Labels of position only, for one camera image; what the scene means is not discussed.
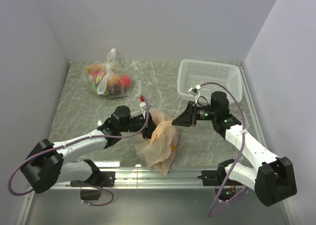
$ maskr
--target clear plastic bag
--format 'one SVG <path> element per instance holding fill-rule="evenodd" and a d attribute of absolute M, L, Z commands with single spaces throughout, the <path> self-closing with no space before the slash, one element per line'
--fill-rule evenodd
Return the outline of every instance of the clear plastic bag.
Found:
<path fill-rule="evenodd" d="M 106 62 L 93 63 L 85 67 L 81 78 L 95 94 L 106 98 L 128 96 L 132 89 L 132 78 L 125 73 L 118 61 L 115 61 L 116 49 L 107 55 Z"/>
<path fill-rule="evenodd" d="M 135 136 L 134 145 L 137 154 L 146 161 L 148 167 L 167 174 L 177 152 L 178 127 L 172 125 L 172 119 L 166 113 L 150 110 L 157 125 L 150 140 L 141 135 Z"/>

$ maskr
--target gray table surface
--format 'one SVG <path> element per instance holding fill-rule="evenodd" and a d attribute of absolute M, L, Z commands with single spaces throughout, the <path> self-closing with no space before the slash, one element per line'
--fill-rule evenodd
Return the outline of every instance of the gray table surface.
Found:
<path fill-rule="evenodd" d="M 82 69 L 92 62 L 71 62 L 65 86 L 59 101 L 49 139 L 51 142 L 63 141 L 91 132 L 97 122 L 103 122 L 119 105 L 131 109 L 131 115 L 140 114 L 140 94 L 154 104 L 153 108 L 162 110 L 170 117 L 178 116 L 186 108 L 187 101 L 177 92 L 177 76 L 180 61 L 121 61 L 122 68 L 134 79 L 130 96 L 105 100 L 93 95 L 80 80 Z M 246 117 L 247 130 L 257 138 L 245 95 L 240 102 Z M 240 119 L 235 104 L 230 105 L 231 113 Z M 210 122 L 198 122 L 196 127 L 179 128 L 179 141 L 173 166 L 207 166 L 235 158 L 236 148 L 223 140 Z M 105 167 L 146 167 L 135 151 L 133 139 L 122 139 L 116 145 L 81 156 L 78 161 L 91 159 L 102 162 Z M 249 165 L 246 159 L 243 164 Z"/>

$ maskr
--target gray wall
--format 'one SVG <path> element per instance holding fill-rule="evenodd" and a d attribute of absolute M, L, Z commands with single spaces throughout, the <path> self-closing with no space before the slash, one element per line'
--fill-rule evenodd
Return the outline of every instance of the gray wall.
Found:
<path fill-rule="evenodd" d="M 21 197 L 7 191 L 10 173 L 48 136 L 67 60 L 34 0 L 0 0 L 0 217 L 11 225 Z M 19 175 L 14 189 L 25 191 Z"/>
<path fill-rule="evenodd" d="M 68 60 L 245 59 L 276 0 L 36 0 Z"/>
<path fill-rule="evenodd" d="M 293 164 L 301 225 L 316 222 L 316 0 L 277 0 L 245 61 L 268 147 Z"/>

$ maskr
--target white plastic basket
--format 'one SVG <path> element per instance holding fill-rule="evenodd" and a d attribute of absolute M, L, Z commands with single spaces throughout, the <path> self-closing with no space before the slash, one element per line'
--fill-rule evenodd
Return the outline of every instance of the white plastic basket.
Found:
<path fill-rule="evenodd" d="M 195 97 L 188 93 L 189 89 L 210 81 L 226 87 L 238 102 L 242 100 L 241 73 L 237 66 L 208 61 L 181 61 L 177 86 L 178 93 L 183 100 L 194 101 Z M 201 96 L 204 96 L 208 102 L 211 100 L 212 93 L 216 91 L 227 93 L 223 88 L 214 84 L 205 85 L 200 90 Z M 229 94 L 227 94 L 227 98 L 230 104 L 234 102 Z M 203 98 L 200 98 L 199 102 L 206 103 Z"/>

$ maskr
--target red fruit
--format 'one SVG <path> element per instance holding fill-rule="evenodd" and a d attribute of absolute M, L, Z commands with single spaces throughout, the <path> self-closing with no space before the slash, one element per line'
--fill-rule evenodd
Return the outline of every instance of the red fruit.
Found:
<path fill-rule="evenodd" d="M 128 75 L 122 75 L 120 79 L 124 83 L 124 90 L 128 90 L 132 85 L 132 79 Z"/>

